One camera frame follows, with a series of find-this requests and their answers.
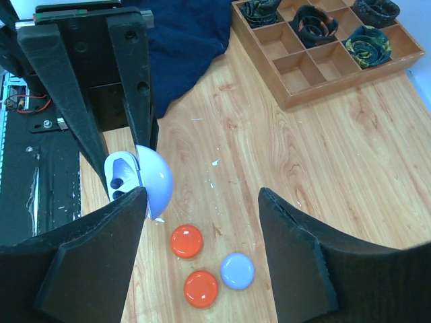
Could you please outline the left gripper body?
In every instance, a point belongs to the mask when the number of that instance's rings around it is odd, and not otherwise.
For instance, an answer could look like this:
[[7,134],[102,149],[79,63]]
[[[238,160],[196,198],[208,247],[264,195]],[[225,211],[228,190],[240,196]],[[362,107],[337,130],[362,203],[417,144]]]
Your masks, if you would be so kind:
[[[154,17],[150,9],[123,5],[39,5],[35,9],[35,24],[58,25],[88,109],[92,111],[101,133],[129,127],[123,103],[125,98],[123,87],[106,19],[114,15],[131,13],[142,16],[147,31],[153,28]],[[158,121],[151,72],[150,81],[152,91],[150,148],[156,149]]]

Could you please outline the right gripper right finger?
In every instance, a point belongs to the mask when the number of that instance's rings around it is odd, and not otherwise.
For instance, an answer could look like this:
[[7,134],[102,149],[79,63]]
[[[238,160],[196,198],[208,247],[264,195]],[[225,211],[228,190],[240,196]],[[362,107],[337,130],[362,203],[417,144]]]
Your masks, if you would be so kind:
[[430,245],[398,250],[311,217],[269,188],[259,191],[280,322],[429,322]]

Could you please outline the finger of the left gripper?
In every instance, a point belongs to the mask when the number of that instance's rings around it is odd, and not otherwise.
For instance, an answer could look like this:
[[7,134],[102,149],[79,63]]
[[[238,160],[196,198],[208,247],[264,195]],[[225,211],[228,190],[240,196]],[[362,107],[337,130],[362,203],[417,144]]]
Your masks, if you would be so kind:
[[147,30],[138,13],[106,19],[124,92],[124,108],[134,144],[152,146],[152,100]]
[[108,190],[104,172],[106,141],[88,109],[58,25],[22,27],[18,44],[63,115],[82,155]]

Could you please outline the purple earbud case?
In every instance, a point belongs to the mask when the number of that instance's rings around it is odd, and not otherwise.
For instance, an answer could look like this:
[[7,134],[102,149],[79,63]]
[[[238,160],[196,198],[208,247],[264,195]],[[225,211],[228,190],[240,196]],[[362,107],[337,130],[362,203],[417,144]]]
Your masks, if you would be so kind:
[[141,186],[147,191],[146,216],[156,220],[166,210],[174,182],[166,160],[149,147],[136,145],[136,154],[116,151],[104,161],[109,201]]
[[243,290],[253,282],[255,267],[247,255],[235,252],[223,259],[220,275],[222,281],[229,288]]

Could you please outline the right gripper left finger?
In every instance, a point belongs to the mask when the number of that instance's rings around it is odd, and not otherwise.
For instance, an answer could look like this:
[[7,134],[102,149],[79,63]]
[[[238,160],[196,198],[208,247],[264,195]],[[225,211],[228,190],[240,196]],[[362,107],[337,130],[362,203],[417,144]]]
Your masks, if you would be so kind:
[[2,322],[120,322],[141,237],[147,191],[1,247]]

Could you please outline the orange earbud case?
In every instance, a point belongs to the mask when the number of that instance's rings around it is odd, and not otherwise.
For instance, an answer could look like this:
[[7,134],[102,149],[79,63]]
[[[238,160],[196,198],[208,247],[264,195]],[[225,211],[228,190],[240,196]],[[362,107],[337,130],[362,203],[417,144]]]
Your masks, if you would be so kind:
[[210,307],[218,298],[219,285],[216,277],[209,271],[192,272],[183,285],[183,295],[194,308]]
[[179,258],[194,258],[203,248],[203,236],[194,225],[178,226],[170,236],[170,248]]

